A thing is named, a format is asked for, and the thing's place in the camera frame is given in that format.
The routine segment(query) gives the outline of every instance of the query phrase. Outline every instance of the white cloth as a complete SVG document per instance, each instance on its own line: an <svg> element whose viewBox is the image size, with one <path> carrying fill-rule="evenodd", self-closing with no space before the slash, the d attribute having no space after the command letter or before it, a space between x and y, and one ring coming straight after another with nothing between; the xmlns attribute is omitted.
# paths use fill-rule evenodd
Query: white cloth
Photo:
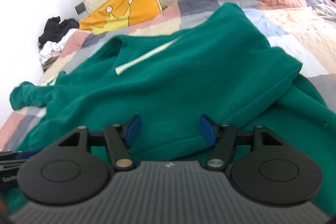
<svg viewBox="0 0 336 224"><path fill-rule="evenodd" d="M59 42L47 41L43 49L39 52L41 64L44 65L50 58L59 56L69 37L71 37L76 30L77 29L70 29Z"/></svg>

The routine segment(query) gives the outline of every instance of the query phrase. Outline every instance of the pile of clothes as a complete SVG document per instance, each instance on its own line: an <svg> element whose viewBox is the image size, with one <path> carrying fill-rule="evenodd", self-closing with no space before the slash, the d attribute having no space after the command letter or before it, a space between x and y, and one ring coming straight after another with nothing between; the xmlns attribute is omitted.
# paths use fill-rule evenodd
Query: pile of clothes
<svg viewBox="0 0 336 224"><path fill-rule="evenodd" d="M73 18L60 21L60 17L49 18L39 37L39 59L43 72L57 60L68 38L79 28L79 23Z"/></svg>

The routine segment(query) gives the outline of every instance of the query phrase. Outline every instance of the green sweatshirt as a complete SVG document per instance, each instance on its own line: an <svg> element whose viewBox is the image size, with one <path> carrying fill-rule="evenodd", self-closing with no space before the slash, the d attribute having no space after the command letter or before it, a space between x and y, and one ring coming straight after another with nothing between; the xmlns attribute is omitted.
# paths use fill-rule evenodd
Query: green sweatshirt
<svg viewBox="0 0 336 224"><path fill-rule="evenodd" d="M60 73L54 86L22 83L10 96L13 109L47 112L18 149L139 114L142 131L129 150L135 161L173 160L208 148L198 126L202 113L238 128L263 124L318 162L324 182L316 204L336 213L336 114L300 69L238 6L224 4L203 24L172 35L115 36L72 73ZM20 197L19 190L6 193L12 209Z"/></svg>

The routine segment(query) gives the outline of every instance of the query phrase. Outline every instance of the yellow pillow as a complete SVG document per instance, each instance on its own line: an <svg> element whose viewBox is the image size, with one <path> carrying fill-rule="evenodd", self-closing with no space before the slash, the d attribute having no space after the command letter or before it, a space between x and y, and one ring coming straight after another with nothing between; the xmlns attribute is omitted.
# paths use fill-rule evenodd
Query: yellow pillow
<svg viewBox="0 0 336 224"><path fill-rule="evenodd" d="M108 0L81 19L79 29L99 34L150 20L160 12L159 0Z"/></svg>

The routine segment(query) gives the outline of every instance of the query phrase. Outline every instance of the plaid bedspread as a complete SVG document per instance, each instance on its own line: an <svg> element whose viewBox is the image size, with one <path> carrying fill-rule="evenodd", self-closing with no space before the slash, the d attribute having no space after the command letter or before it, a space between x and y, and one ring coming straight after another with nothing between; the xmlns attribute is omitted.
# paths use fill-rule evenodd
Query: plaid bedspread
<svg viewBox="0 0 336 224"><path fill-rule="evenodd" d="M192 28L225 2L239 5L271 46L301 61L301 74L336 112L336 5L330 0L179 0L138 25L99 35L74 32L39 84L52 85L61 70L71 73L116 34L161 35ZM37 107L14 111L0 130L0 150L15 150L45 113Z"/></svg>

